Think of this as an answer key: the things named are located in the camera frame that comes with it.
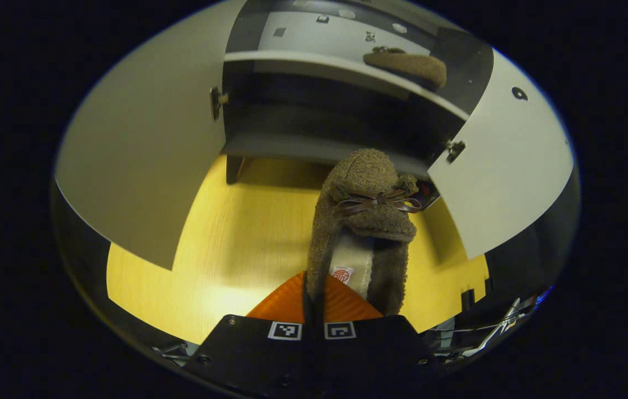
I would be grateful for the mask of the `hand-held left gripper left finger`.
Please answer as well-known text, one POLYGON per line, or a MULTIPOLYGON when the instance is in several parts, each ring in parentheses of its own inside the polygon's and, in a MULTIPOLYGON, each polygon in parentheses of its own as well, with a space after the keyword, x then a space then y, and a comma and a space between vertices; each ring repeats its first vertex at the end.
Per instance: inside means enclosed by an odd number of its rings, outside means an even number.
POLYGON ((225 315, 184 366, 233 396, 305 398, 311 376, 311 301, 307 275, 294 275, 246 316, 225 315))

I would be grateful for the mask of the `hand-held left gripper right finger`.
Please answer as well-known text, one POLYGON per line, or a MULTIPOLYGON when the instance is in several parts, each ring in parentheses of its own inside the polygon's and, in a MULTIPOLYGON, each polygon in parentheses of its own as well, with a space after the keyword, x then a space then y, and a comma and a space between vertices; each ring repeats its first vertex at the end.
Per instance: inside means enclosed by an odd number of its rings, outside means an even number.
POLYGON ((314 298, 314 397, 412 398, 437 379, 437 361, 401 315, 380 316, 325 276, 314 298))

